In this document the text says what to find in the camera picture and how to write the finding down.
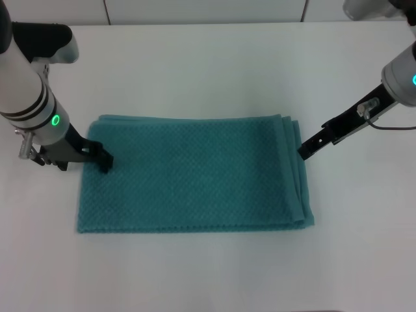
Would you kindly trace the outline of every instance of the white tabletop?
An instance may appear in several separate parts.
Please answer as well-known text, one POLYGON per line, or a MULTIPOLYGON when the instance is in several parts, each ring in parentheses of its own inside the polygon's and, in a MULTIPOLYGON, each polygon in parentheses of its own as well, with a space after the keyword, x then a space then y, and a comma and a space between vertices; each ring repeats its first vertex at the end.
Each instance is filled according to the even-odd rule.
MULTIPOLYGON (((380 83, 404 22, 74 27, 51 87, 85 135, 100 114, 290 115, 303 139, 380 83)), ((380 125, 416 125, 402 105, 380 125)), ((416 131, 366 128, 307 163, 316 225, 80 235, 81 166, 21 161, 0 121, 0 311, 414 311, 416 131)))

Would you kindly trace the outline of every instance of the teal towel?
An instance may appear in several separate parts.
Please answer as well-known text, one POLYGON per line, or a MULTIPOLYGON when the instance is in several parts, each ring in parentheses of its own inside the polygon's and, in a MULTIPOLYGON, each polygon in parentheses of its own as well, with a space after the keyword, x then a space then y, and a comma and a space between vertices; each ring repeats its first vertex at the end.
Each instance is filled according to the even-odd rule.
POLYGON ((298 122, 100 116, 88 138, 114 156, 84 165, 79 233, 266 231, 313 225, 298 122))

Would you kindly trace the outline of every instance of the green light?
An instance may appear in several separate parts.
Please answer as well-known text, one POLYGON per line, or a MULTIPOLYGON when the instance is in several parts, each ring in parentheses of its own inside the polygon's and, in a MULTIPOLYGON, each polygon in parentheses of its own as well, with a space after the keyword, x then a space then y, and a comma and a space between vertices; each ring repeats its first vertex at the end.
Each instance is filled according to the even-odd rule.
POLYGON ((52 126, 56 127, 59 124, 59 120, 60 120, 59 115, 54 115, 51 121, 52 126))

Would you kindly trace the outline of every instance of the textured fabric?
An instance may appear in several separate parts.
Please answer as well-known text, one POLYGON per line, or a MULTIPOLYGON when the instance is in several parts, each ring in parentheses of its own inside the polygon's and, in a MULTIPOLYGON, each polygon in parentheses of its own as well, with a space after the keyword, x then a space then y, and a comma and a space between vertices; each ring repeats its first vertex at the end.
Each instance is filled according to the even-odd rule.
POLYGON ((302 229, 313 224, 297 122, 100 116, 89 130, 114 156, 85 164, 80 233, 302 229))

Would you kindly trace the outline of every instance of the black stripe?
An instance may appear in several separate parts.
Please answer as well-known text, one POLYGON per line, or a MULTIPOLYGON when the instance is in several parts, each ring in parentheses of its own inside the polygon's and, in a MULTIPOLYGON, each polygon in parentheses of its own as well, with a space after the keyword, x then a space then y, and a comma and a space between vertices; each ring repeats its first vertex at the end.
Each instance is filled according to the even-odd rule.
POLYGON ((29 119, 35 117, 36 115, 40 114, 40 112, 42 112, 43 109, 46 107, 48 101, 49 101, 49 91, 48 91, 48 88, 46 88, 46 97, 44 99, 44 102, 34 113, 32 113, 30 115, 27 115, 25 117, 21 117, 21 118, 8 118, 8 117, 6 117, 6 118, 11 120, 12 122, 23 122, 25 120, 29 120, 29 119))
POLYGON ((413 54, 413 57, 416 60, 416 42, 411 47, 411 54, 413 54))
POLYGON ((54 117, 55 113, 57 112, 57 107, 58 107, 58 105, 57 105, 57 99, 55 97, 53 97, 53 99, 54 99, 55 105, 53 106, 52 113, 49 115, 48 118, 46 118, 46 120, 44 122, 40 123, 37 126, 30 127, 30 128, 20 128, 20 127, 16 127, 15 125, 14 125, 14 127, 18 128, 20 130, 23 130, 23 131, 33 131, 33 130, 37 130, 39 128, 42 128, 44 125, 46 125, 48 122, 50 122, 52 120, 52 118, 54 117))
POLYGON ((44 98, 45 84, 42 80, 40 80, 40 81, 42 82, 42 90, 40 91, 40 95, 39 95, 38 99, 36 100, 36 102, 34 102, 30 107, 28 107, 27 109, 22 110, 20 112, 0 112, 0 114, 3 117, 6 117, 7 119, 9 119, 8 117, 23 116, 23 115, 26 115, 28 112, 33 111, 36 108, 36 106, 39 105, 41 100, 44 98))

